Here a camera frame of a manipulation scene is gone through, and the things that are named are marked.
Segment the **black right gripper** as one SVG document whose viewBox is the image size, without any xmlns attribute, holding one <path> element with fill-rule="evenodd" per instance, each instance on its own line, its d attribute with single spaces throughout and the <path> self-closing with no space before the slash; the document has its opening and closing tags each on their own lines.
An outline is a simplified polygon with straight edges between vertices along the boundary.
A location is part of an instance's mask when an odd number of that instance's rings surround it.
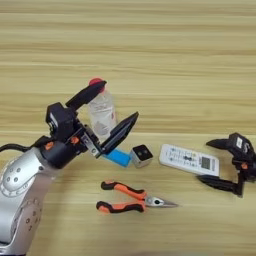
<svg viewBox="0 0 256 256">
<path fill-rule="evenodd" d="M 206 145 L 220 150 L 230 149 L 230 142 L 228 139 L 213 139 L 208 141 Z M 244 184 L 246 182 L 256 182 L 256 157 L 253 157 L 251 160 L 239 160 L 238 158 L 233 158 L 232 164 L 237 169 L 237 184 L 212 175 L 198 175 L 197 179 L 214 189 L 231 192 L 242 197 Z"/>
</svg>

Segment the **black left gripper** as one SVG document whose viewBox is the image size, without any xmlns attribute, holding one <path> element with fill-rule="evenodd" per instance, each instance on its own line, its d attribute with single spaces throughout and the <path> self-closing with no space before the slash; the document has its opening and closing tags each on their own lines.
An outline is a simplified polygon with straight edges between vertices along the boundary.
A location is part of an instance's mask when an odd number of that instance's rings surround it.
<svg viewBox="0 0 256 256">
<path fill-rule="evenodd" d="M 104 80 L 89 85 L 74 95 L 66 106 L 78 110 L 82 105 L 91 102 L 105 88 Z M 90 151 L 96 157 L 112 152 L 130 133 L 138 119 L 135 112 L 122 120 L 111 132 L 109 138 L 101 144 L 98 137 L 88 126 L 77 126 L 72 130 L 56 129 L 50 137 L 42 136 L 33 146 L 38 148 L 42 157 L 54 168 L 62 169 L 81 153 Z"/>
</svg>

